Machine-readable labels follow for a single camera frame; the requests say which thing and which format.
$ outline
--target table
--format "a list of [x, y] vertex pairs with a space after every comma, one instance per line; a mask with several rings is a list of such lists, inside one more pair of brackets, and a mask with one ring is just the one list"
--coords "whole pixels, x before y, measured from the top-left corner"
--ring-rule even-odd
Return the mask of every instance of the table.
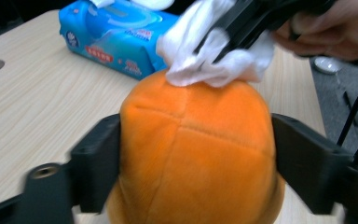
[[[0, 69], [0, 202], [21, 193], [30, 169], [67, 162], [72, 146], [100, 119], [116, 114], [138, 82], [72, 53], [59, 30], [54, 10], [0, 35], [5, 63]], [[324, 134], [308, 60], [277, 47], [263, 81], [252, 85], [271, 112]], [[76, 220], [108, 222], [104, 214], [76, 215]], [[286, 188], [276, 223], [340, 223], [340, 218], [312, 215]]]

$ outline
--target blue package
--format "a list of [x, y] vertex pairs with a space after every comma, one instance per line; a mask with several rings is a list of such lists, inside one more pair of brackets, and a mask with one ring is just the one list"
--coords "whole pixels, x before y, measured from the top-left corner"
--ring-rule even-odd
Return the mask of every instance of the blue package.
[[178, 16], [126, 0], [103, 8], [78, 0], [61, 9], [59, 19], [69, 50], [140, 80], [166, 68], [156, 43]]

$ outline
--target gray floor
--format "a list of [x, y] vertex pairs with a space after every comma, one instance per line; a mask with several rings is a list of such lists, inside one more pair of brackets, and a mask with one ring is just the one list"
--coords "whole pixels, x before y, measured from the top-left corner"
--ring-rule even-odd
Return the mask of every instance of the gray floor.
[[[342, 69], [337, 74], [327, 75], [319, 72], [313, 62], [314, 58], [310, 59], [326, 136], [336, 143], [351, 110], [345, 92], [353, 97], [358, 94], [358, 67], [341, 63]], [[351, 153], [358, 148], [358, 125], [352, 124], [343, 147]]]

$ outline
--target orange hat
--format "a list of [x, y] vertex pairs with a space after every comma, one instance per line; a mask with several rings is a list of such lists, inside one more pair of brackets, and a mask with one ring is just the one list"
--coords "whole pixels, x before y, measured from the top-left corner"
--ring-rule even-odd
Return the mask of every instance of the orange hat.
[[112, 223], [272, 223], [284, 181], [269, 109], [244, 81], [174, 87], [158, 72], [124, 101]]

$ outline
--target white tissue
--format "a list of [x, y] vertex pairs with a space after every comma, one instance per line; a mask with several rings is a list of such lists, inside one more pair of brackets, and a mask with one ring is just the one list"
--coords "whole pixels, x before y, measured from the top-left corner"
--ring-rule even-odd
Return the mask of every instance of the white tissue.
[[174, 86], [206, 82], [223, 87], [234, 79], [259, 82], [274, 54], [274, 43], [264, 32], [249, 49], [234, 49], [217, 63], [213, 61], [226, 45], [226, 31], [213, 29], [198, 54], [194, 49], [210, 27], [231, 7], [235, 0], [199, 0], [179, 21], [158, 39], [157, 53], [169, 66], [167, 80]]
[[107, 7], [115, 3], [115, 0], [90, 0], [97, 8]]
[[151, 10], [164, 10], [170, 7], [174, 0], [131, 0], [132, 2], [141, 6], [147, 7]]

